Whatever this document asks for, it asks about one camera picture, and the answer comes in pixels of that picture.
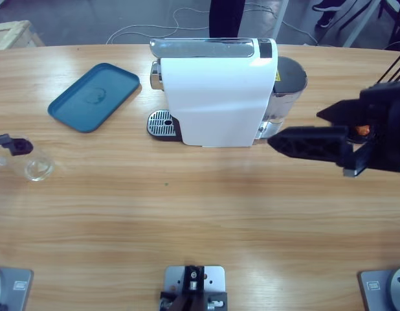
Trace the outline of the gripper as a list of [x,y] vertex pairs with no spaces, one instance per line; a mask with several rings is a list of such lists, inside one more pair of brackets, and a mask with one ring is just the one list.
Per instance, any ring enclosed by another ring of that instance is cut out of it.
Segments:
[[345,126],[291,126],[268,138],[277,152],[292,158],[344,162],[346,177],[366,169],[400,173],[400,81],[375,84],[359,98],[341,100],[319,111],[317,117],[350,128],[369,126],[362,147],[353,152]]

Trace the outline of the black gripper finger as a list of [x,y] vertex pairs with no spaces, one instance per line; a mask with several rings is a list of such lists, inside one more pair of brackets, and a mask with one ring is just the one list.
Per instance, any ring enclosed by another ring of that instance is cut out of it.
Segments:
[[0,135],[0,147],[8,149],[11,156],[22,156],[31,153],[32,143],[24,138],[12,138],[9,134]]

